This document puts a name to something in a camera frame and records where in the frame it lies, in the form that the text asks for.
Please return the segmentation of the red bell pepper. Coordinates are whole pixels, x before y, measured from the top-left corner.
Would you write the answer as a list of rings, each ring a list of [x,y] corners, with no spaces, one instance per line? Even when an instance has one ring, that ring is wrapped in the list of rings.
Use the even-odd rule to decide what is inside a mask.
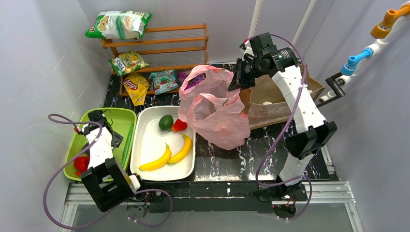
[[[79,156],[74,160],[74,168],[75,168],[75,174],[80,177],[83,172],[85,172],[88,169],[88,165],[90,162],[90,156]]]

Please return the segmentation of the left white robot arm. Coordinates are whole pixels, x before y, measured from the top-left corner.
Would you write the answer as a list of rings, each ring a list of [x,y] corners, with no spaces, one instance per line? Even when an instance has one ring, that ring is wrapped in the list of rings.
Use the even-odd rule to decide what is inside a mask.
[[[90,160],[81,174],[81,181],[97,207],[106,212],[134,197],[141,187],[139,178],[128,175],[116,160],[113,150],[120,147],[124,137],[115,132],[102,110],[88,113],[92,124],[85,124],[81,133],[86,137]]]

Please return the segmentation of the long green cucumber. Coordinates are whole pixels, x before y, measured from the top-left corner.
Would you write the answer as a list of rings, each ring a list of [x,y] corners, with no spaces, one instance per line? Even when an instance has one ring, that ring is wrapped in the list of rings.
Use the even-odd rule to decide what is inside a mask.
[[[122,168],[126,167],[126,162],[127,162],[127,155],[130,149],[130,145],[131,145],[131,140],[132,140],[132,135],[133,135],[133,127],[134,127],[134,123],[131,123],[130,129],[128,131],[127,134],[127,138],[126,138],[126,143],[123,149],[123,154],[122,154],[122,160],[121,160],[121,166]]]

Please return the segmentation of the pink plastic grocery bag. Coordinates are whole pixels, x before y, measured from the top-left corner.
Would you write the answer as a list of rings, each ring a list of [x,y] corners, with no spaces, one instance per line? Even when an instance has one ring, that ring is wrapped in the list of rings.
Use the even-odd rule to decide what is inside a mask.
[[[206,78],[185,90],[188,81],[205,73]],[[210,65],[195,66],[179,89],[178,118],[210,143],[231,150],[245,143],[250,124],[238,89],[227,90],[234,74]]]

